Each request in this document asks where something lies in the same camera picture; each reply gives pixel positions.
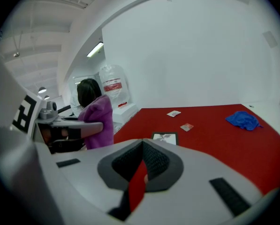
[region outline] white counter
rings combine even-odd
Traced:
[[[280,105],[270,102],[245,103],[245,107],[261,117],[280,135]]]

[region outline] person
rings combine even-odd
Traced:
[[[77,86],[77,98],[82,109],[101,95],[98,82],[92,78],[82,80]]]
[[[77,95],[78,102],[83,108],[78,120],[103,124],[101,132],[84,139],[87,150],[112,145],[114,143],[114,125],[110,98],[102,95],[98,83],[90,78],[80,82],[77,86]]]
[[[81,111],[92,101],[101,96],[101,91],[98,83],[91,78],[84,79],[78,84],[77,89],[72,92],[70,99],[71,110],[76,117],[79,116]]]
[[[72,92],[71,99],[70,99],[70,106],[74,115],[78,117],[81,111],[83,110],[83,108],[80,106],[78,102],[77,89],[75,89]]]

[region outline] playing card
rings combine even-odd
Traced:
[[[170,113],[167,113],[167,115],[169,115],[170,117],[175,117],[176,115],[178,115],[178,114],[180,114],[181,112],[179,112],[179,111],[172,111],[172,112],[170,112]]]
[[[191,125],[189,123],[186,123],[186,124],[182,125],[181,128],[183,130],[185,130],[186,132],[188,132],[188,131],[190,131],[193,128],[193,125]]]

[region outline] small paper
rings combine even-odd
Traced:
[[[180,114],[181,112],[179,112],[179,111],[172,111],[172,112],[170,112],[170,113],[167,113],[167,115],[169,115],[170,117],[175,117],[176,115],[178,115],[178,114]]]
[[[185,125],[181,126],[181,129],[185,130],[186,132],[190,131],[193,128],[193,125],[186,123]]]
[[[157,134],[157,133],[155,133],[155,134],[153,134],[152,139],[176,145],[177,144],[176,136],[177,136],[177,134]]]

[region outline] fluorescent light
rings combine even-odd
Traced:
[[[87,55],[87,57],[90,58],[91,56],[93,56],[102,46],[103,46],[102,42],[98,43],[97,46],[94,47],[94,49],[92,51],[90,51],[90,53]]]
[[[44,88],[44,87],[40,87],[39,90],[38,90],[39,93],[43,93],[43,92],[46,92],[46,91],[47,91],[47,89]]]

